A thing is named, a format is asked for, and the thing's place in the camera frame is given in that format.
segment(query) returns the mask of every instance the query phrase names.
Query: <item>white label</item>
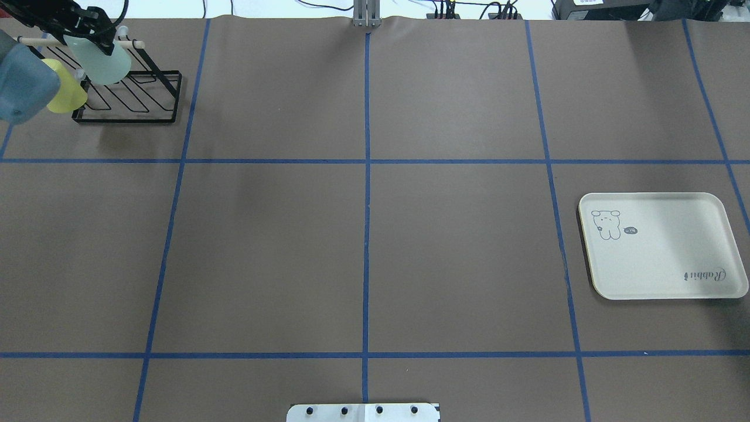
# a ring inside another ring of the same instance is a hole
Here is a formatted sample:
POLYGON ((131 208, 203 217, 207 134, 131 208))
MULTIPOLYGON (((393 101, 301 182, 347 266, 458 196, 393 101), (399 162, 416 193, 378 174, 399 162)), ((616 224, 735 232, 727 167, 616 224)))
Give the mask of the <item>white label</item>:
POLYGON ((568 15, 568 20, 584 20, 586 19, 586 15, 588 14, 589 14, 589 11, 571 12, 568 15))

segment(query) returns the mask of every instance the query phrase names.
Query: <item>gray metal bracket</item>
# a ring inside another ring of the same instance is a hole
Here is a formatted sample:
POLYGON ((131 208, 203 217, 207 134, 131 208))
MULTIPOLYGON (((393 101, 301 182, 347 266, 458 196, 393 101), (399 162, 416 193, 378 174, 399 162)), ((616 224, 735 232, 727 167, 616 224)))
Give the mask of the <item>gray metal bracket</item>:
POLYGON ((380 26, 380 0, 354 0, 353 20, 354 26, 380 26))

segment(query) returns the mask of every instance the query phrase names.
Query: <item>white tray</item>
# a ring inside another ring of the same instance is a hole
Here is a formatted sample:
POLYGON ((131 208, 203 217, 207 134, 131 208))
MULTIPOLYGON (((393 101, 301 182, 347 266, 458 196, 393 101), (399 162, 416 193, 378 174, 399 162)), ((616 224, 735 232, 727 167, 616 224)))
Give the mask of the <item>white tray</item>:
POLYGON ((712 194, 592 193, 578 212, 592 282, 607 299, 737 298, 748 291, 727 212, 712 194))

